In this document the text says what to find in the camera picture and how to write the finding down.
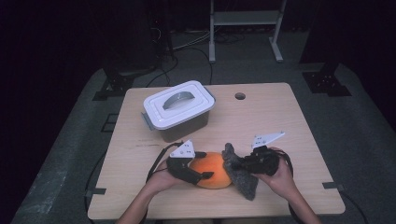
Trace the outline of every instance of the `person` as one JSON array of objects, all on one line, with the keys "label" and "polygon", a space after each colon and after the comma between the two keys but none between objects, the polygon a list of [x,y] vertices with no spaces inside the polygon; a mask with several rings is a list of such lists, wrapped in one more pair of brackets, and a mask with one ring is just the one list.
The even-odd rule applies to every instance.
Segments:
[{"label": "person", "polygon": [[[273,176],[254,174],[265,182],[271,190],[288,201],[297,217],[306,224],[321,223],[318,216],[306,202],[301,192],[297,189],[292,178],[291,171],[286,161],[279,160],[279,166]],[[172,188],[174,185],[183,183],[183,180],[173,177],[166,170],[166,162],[162,161],[148,180],[146,185],[139,191],[134,200],[117,220],[117,224],[139,223],[149,208],[149,203],[159,192]]]}]

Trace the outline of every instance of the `container handle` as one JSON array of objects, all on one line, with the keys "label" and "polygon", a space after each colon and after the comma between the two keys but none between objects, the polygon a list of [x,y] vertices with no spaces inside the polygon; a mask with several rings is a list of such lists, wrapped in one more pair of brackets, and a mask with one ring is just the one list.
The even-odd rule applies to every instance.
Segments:
[{"label": "container handle", "polygon": [[172,106],[172,104],[174,104],[175,102],[190,100],[193,98],[195,98],[194,95],[192,95],[192,93],[189,91],[181,91],[175,93],[173,96],[169,97],[169,99],[167,99],[165,103],[163,103],[163,109],[164,110],[169,109]]}]

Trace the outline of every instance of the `gray carpet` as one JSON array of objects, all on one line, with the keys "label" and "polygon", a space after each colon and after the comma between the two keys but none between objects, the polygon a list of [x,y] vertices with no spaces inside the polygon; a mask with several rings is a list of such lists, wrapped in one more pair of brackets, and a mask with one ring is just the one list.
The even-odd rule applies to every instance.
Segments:
[{"label": "gray carpet", "polygon": [[[289,83],[334,181],[344,185],[346,193],[361,207],[370,223],[394,223],[395,132],[357,76],[343,65],[337,68],[335,75],[352,96],[329,97],[324,93],[311,93],[302,72],[317,71],[321,64],[298,64],[307,33],[281,33],[278,44],[284,57],[283,63],[275,61],[268,36],[245,35],[243,41],[232,45],[216,45],[217,62],[212,64],[211,84]],[[174,46],[193,38],[196,36],[175,34]],[[208,52],[207,44],[193,48]],[[210,83],[209,63],[197,49],[183,49],[175,53],[177,66],[167,73],[170,86],[192,79],[204,85]],[[175,63],[170,57],[165,57],[163,69],[168,70]],[[137,78],[133,88],[146,87],[160,73],[162,71],[158,69]],[[92,100],[105,79],[101,69],[92,75],[13,223],[90,223],[84,206],[86,184],[111,138],[111,133],[101,132],[103,124],[109,114],[119,113],[123,100],[122,97]],[[167,83],[165,76],[161,76],[150,87],[166,86]],[[95,186],[100,168],[101,161],[92,174],[89,189]],[[344,214],[321,217],[322,221],[363,223],[357,208],[346,198],[344,201]],[[270,217],[268,221],[295,223],[291,217]]]}]

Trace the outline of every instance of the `person's right hand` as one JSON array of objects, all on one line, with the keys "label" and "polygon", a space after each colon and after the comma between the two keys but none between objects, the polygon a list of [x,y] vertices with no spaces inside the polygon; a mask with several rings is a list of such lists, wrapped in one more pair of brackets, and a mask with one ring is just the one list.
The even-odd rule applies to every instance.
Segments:
[{"label": "person's right hand", "polygon": [[[271,147],[271,149],[281,151],[281,149],[276,147]],[[289,200],[293,195],[299,193],[291,175],[290,168],[283,158],[279,158],[279,166],[273,176],[264,174],[254,174],[254,176],[264,181],[274,193],[286,200]]]}]

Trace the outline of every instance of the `forearm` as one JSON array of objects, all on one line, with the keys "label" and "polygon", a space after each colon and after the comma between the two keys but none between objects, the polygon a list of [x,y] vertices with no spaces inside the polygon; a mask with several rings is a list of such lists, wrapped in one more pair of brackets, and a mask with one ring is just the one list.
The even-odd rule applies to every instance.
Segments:
[{"label": "forearm", "polygon": [[288,199],[291,208],[296,213],[297,217],[306,224],[319,224],[321,223],[318,216],[314,213],[312,208],[306,202],[300,192],[296,193]]},{"label": "forearm", "polygon": [[146,214],[151,199],[156,194],[156,192],[150,190],[149,188],[147,188],[147,186],[143,187],[116,223],[139,223],[142,220],[143,216]]}]

